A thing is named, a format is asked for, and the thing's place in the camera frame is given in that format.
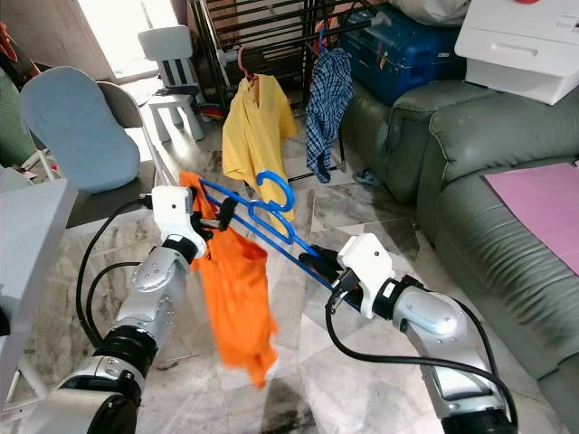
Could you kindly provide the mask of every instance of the pink hanger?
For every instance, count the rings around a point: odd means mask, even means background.
[[[239,49],[239,51],[237,52],[237,66],[239,66],[239,69],[243,72],[243,74],[245,74],[245,78],[247,80],[251,81],[251,80],[253,80],[253,74],[249,73],[247,71],[247,68],[245,68],[243,66],[243,62],[242,62],[243,50],[245,50],[245,47],[241,47]]]

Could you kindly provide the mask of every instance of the blue cushion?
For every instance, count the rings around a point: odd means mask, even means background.
[[[53,68],[29,81],[20,111],[25,126],[79,190],[112,190],[138,175],[137,145],[114,119],[97,83],[82,71]]]

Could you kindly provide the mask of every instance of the yellow shirt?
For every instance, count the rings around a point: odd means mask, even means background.
[[[233,179],[242,179],[268,203],[273,200],[285,204],[285,193],[272,181],[262,186],[255,176],[264,170],[275,172],[286,181],[281,147],[286,138],[296,136],[298,127],[280,84],[275,77],[259,75],[259,101],[250,82],[243,79],[233,98],[229,115],[223,125],[223,173]],[[283,214],[293,220],[293,210]],[[283,226],[271,216],[271,224],[285,233]]]

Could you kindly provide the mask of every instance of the white box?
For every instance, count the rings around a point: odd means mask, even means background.
[[[579,0],[472,0],[454,50],[467,81],[553,105],[579,84]]]

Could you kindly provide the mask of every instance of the wall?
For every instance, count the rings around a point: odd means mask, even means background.
[[[34,61],[74,66],[95,80],[113,78],[77,0],[1,0],[0,20]]]

